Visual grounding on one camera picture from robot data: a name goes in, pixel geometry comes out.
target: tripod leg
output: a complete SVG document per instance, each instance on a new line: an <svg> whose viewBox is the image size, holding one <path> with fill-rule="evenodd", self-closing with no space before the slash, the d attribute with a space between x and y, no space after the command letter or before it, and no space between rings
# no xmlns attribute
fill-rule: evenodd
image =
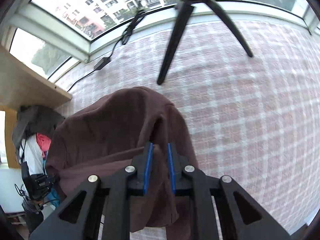
<svg viewBox="0 0 320 240"><path fill-rule="evenodd" d="M252 51L249 48L248 43L245 41L241 32L238 30L236 25L233 23L231 18L226 14L224 9L215 0L204 0L204 3L224 22L224 24L231 30L233 35L240 42L249 57L253 57Z"/></svg>
<svg viewBox="0 0 320 240"><path fill-rule="evenodd" d="M178 47L178 44L180 42L180 39L182 37L184 29L186 28L188 19L191 16L193 9L194 7L191 6L191 4L189 3L183 2L181 5L176 22L174 24L173 31L171 33L169 45L167 47L167 51L165 53L165 56L162 62L159 77L157 80L158 85L161 85L165 79L165 76L169 70L171 61L173 59L173 56L176 52L176 49Z"/></svg>

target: white cloth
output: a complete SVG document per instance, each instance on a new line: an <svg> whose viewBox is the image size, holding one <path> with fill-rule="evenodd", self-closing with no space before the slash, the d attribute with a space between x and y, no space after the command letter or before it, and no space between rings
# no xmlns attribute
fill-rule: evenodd
<svg viewBox="0 0 320 240"><path fill-rule="evenodd" d="M23 139L21 142L22 147L20 147L20 157L23 154L25 140ZM43 172L43 159L42 159L42 151L36 141L36 135L34 134L30 138L28 138L26 142L26 148L24 150L24 160L28 163L29 174L44 174Z"/></svg>

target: metal bolt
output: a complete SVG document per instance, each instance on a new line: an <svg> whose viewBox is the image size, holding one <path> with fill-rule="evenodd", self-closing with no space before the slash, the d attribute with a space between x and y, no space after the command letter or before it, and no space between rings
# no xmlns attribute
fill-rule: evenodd
<svg viewBox="0 0 320 240"><path fill-rule="evenodd" d="M96 182L97 180L98 180L97 175L90 175L88 178L88 181L90 181L90 182Z"/></svg>
<svg viewBox="0 0 320 240"><path fill-rule="evenodd" d="M135 169L136 168L134 166L129 165L129 166L126 166L125 171L126 172L134 172Z"/></svg>
<svg viewBox="0 0 320 240"><path fill-rule="evenodd" d="M187 166L184 167L184 170L185 170L186 172L194 172L194 171L195 171L195 168L194 168L194 166L187 165Z"/></svg>
<svg viewBox="0 0 320 240"><path fill-rule="evenodd" d="M222 177L222 181L225 182L225 183L230 183L232 181L231 177L228 176L228 175L224 175Z"/></svg>

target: wooden board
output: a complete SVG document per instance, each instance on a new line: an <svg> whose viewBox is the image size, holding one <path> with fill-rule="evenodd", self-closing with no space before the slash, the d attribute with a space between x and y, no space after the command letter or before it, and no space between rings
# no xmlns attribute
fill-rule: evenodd
<svg viewBox="0 0 320 240"><path fill-rule="evenodd" d="M0 105L16 111L22 105L55 108L71 98L71 94L28 68L0 46Z"/></svg>
<svg viewBox="0 0 320 240"><path fill-rule="evenodd" d="M4 118L4 143L7 155L8 167L19 168L17 163L16 149L12 142L12 131L17 123L17 112L5 106L0 106L0 111L5 111Z"/></svg>

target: checkered blanket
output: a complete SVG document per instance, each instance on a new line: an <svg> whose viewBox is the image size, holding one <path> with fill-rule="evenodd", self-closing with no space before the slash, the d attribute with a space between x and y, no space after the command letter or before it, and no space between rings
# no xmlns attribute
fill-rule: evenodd
<svg viewBox="0 0 320 240"><path fill-rule="evenodd" d="M286 25L235 23L253 58L223 23L189 25L158 86L171 30L154 33L116 49L58 111L71 115L121 88L162 93L184 116L200 168L232 176L290 230L320 204L320 39ZM70 87L98 60L57 84ZM165 239L165 231L146 228L131 238Z"/></svg>

